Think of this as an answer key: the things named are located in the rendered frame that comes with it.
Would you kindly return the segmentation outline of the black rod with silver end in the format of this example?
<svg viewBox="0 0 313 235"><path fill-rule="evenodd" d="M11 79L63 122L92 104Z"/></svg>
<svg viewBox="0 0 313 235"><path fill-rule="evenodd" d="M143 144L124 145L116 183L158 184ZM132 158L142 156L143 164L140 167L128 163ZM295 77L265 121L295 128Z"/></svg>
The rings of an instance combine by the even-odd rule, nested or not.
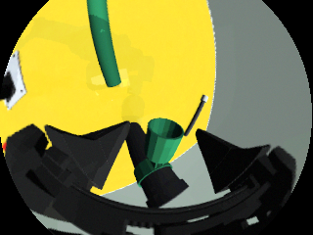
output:
<svg viewBox="0 0 313 235"><path fill-rule="evenodd" d="M184 136L188 136L188 134L191 133L191 130L193 129L193 126L195 126L195 122L196 122L197 118L200 116L200 112L203 109L204 103L206 103L208 101L207 98L208 98L207 95L202 95L199 108L196 109L195 116L192 117L191 122L189 122L188 129L185 130Z"/></svg>

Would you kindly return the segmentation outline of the green long rail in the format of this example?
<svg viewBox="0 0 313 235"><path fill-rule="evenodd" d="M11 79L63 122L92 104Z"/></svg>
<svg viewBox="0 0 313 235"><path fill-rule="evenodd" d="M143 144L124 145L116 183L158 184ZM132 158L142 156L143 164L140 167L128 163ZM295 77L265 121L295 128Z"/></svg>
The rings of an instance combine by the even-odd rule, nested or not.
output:
<svg viewBox="0 0 313 235"><path fill-rule="evenodd" d="M107 0L86 0L87 19L89 19L91 36L102 75L105 78L106 86L115 87L120 85L121 78L117 69L116 56L113 50L113 40L110 29L109 11Z"/></svg>

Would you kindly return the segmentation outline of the black post with cap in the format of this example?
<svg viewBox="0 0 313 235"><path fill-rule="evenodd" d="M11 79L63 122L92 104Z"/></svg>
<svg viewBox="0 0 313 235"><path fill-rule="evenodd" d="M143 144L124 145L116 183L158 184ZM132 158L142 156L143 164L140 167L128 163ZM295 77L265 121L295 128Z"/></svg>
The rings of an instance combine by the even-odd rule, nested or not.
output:
<svg viewBox="0 0 313 235"><path fill-rule="evenodd" d="M129 150L130 160L133 168L145 160L145 142L146 132L140 122L129 122L129 134L125 138L126 148ZM141 180L141 188L144 189L149 208L160 209L161 205L167 204L168 201L175 199L187 189L189 185L184 179L179 179L173 169L166 165L158 168L156 171L149 173Z"/></svg>

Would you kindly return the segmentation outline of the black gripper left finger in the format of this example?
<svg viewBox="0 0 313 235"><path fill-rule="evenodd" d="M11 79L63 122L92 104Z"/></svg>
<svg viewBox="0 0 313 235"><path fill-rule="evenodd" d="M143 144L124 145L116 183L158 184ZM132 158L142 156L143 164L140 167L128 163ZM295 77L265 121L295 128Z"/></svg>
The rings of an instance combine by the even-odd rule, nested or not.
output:
<svg viewBox="0 0 313 235"><path fill-rule="evenodd" d="M94 184L93 187L103 189L113 162L129 134L130 125L129 120L126 120L79 136L55 126L43 126L51 146L55 145L72 157L77 167Z"/></svg>

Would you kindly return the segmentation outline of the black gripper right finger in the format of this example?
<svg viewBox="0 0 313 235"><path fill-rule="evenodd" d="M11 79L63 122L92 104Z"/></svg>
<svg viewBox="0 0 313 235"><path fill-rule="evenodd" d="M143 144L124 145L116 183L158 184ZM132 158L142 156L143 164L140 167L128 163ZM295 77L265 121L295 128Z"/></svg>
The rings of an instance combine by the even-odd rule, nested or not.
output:
<svg viewBox="0 0 313 235"><path fill-rule="evenodd" d="M196 140L199 142L215 195L230 189L228 185L239 179L239 175L243 175L254 160L257 161L261 156L265 157L271 148L271 145L239 148L231 142L220 140L215 134L204 132L202 128L196 130Z"/></svg>

